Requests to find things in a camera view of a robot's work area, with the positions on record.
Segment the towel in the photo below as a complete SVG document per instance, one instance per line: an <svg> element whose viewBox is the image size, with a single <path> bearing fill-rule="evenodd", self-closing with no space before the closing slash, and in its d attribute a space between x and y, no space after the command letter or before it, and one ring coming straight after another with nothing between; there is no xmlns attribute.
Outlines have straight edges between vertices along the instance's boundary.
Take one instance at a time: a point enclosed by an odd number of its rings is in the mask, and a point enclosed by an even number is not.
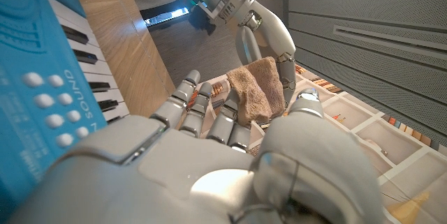
<svg viewBox="0 0 447 224"><path fill-rule="evenodd" d="M268 122L284 111L282 83L272 57L231 70L227 76L240 99L237 112L240 125L252 120Z"/></svg>
<svg viewBox="0 0 447 224"><path fill-rule="evenodd" d="M267 97L272 117L279 116L285 110L282 83L279 80L277 65L273 57L266 57L244 66L256 79Z"/></svg>
<svg viewBox="0 0 447 224"><path fill-rule="evenodd" d="M272 110L265 93L261 90L254 76L243 67L230 70L226 73L228 81L236 90L239 97L237 105L237 122L246 126L252 120L268 122Z"/></svg>

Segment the white robotic hand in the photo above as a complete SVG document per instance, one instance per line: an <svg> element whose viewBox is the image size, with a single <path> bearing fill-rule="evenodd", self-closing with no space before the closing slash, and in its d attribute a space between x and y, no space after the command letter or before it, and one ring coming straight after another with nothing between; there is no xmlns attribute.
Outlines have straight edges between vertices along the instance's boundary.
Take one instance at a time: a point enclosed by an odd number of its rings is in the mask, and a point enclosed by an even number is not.
<svg viewBox="0 0 447 224"><path fill-rule="evenodd" d="M295 45L282 21L256 0L203 0L198 4L210 19L223 19L236 31L236 49L242 64L274 57L283 84L285 107L295 90ZM262 55L259 47L269 49Z"/></svg>
<svg viewBox="0 0 447 224"><path fill-rule="evenodd" d="M199 78L192 71L149 119L126 117L77 143L9 223L381 223L372 166L321 116L314 89L272 121L253 157L233 97L214 133L196 137L207 85L174 129Z"/></svg>

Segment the wooden table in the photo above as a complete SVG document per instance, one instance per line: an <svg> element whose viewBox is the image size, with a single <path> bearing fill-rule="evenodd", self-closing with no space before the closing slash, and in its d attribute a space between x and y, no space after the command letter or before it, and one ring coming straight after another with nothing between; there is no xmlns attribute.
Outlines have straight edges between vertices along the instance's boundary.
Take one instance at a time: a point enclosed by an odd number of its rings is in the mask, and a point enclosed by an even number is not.
<svg viewBox="0 0 447 224"><path fill-rule="evenodd" d="M134 0L80 0L131 114L148 117L175 87Z"/></svg>

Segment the black piano key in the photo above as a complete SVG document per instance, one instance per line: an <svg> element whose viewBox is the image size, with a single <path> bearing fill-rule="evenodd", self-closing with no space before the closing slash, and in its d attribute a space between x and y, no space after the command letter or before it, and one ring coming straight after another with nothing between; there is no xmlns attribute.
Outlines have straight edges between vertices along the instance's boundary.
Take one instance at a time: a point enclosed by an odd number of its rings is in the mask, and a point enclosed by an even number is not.
<svg viewBox="0 0 447 224"><path fill-rule="evenodd" d="M82 50L73 50L75 53L76 59L83 63L95 64L98 61L98 58L95 54L83 52Z"/></svg>
<svg viewBox="0 0 447 224"><path fill-rule="evenodd" d="M98 105L103 112L107 112L108 110L115 109L118 106L118 101L109 99L105 101L99 101Z"/></svg>
<svg viewBox="0 0 447 224"><path fill-rule="evenodd" d="M64 30L65 36L68 39L75 40L78 43L87 44L89 42L89 38L86 34L79 32L75 29L69 28L65 25L62 25L62 29Z"/></svg>
<svg viewBox="0 0 447 224"><path fill-rule="evenodd" d="M89 85L93 92L104 92L110 89L110 84L107 82L89 82Z"/></svg>
<svg viewBox="0 0 447 224"><path fill-rule="evenodd" d="M111 124L111 123L113 123L113 122L115 122L115 121L117 121L117 120L119 120L119 119L122 119L123 117L121 117L121 116L118 116L118 117L114 117L113 119L109 119L109 120L107 120L107 124Z"/></svg>

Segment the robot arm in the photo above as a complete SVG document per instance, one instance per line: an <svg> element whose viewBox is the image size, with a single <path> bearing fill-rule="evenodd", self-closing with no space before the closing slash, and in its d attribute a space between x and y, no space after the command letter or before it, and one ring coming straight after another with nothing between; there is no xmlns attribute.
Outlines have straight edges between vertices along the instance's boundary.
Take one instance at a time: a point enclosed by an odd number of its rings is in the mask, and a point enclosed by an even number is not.
<svg viewBox="0 0 447 224"><path fill-rule="evenodd" d="M295 91L295 45L282 21L256 0L203 0L202 8L210 19L223 19L230 29L237 29L236 49L242 64L260 59L261 47L270 47L277 61L283 84L285 107Z"/></svg>

